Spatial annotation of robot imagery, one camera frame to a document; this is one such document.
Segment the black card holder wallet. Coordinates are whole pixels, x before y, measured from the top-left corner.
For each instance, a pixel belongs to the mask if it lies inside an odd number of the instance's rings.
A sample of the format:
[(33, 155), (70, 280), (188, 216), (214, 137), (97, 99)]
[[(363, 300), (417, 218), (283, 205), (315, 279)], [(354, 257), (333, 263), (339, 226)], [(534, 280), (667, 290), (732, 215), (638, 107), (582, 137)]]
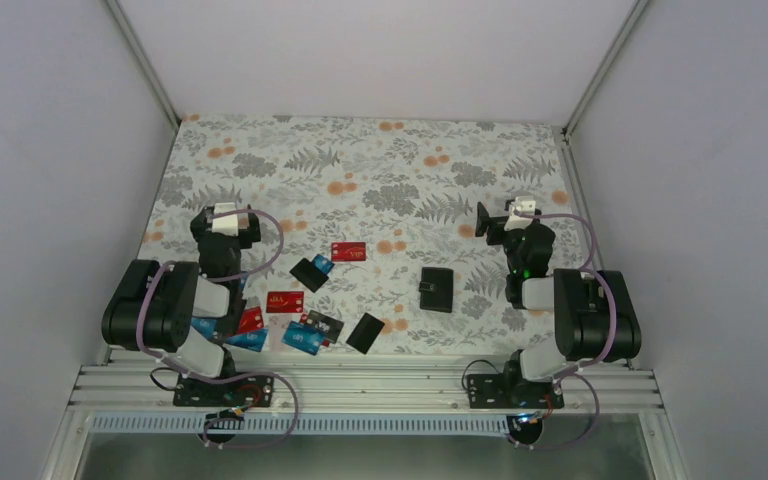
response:
[(454, 271), (449, 268), (423, 267), (418, 291), (421, 310), (451, 313), (454, 300)]

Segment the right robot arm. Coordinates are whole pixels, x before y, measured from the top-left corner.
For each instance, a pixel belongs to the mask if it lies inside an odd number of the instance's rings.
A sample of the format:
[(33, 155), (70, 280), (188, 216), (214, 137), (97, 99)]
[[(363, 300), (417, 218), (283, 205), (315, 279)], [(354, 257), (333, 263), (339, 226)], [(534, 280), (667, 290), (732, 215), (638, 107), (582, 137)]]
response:
[(501, 247), (508, 273), (505, 297), (515, 309), (547, 311), (554, 316), (552, 342), (520, 350), (501, 384), (504, 399), (525, 407), (540, 393), (540, 383), (557, 383), (585, 367), (634, 358), (642, 332), (621, 272), (597, 270), (593, 261), (598, 243), (592, 224), (578, 215), (587, 235), (587, 254), (576, 268), (550, 269), (555, 232), (535, 201), (517, 197), (503, 216), (492, 216), (477, 205), (475, 234), (488, 245)]

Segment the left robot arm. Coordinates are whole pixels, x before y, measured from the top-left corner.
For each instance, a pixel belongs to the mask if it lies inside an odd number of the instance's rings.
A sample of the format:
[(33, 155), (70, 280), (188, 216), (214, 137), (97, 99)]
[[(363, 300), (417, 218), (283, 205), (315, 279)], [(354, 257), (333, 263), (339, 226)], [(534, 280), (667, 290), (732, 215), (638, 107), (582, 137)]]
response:
[(236, 396), (239, 380), (221, 341), (236, 332), (245, 309), (242, 253), (260, 242), (260, 221), (251, 209), (239, 213), (235, 203), (217, 203), (203, 208), (189, 230), (197, 260), (132, 261), (102, 315), (101, 333), (110, 346), (199, 376), (199, 392), (223, 405)]

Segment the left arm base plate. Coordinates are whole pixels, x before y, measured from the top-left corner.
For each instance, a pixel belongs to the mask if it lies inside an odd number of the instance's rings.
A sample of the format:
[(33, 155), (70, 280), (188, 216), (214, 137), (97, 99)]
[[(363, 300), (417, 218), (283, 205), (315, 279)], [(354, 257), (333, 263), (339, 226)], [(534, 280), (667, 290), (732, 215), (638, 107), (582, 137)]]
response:
[(271, 405), (274, 381), (257, 375), (227, 384), (211, 384), (179, 378), (172, 403), (176, 407), (242, 407), (266, 408)]

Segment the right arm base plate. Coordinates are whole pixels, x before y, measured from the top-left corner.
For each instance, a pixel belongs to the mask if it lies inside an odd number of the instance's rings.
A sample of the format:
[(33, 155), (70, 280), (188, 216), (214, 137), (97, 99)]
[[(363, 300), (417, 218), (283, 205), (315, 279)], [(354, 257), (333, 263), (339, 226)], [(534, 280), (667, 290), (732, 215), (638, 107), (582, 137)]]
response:
[(473, 409), (561, 409), (563, 394), (550, 382), (506, 380), (501, 374), (469, 374), (464, 381)]

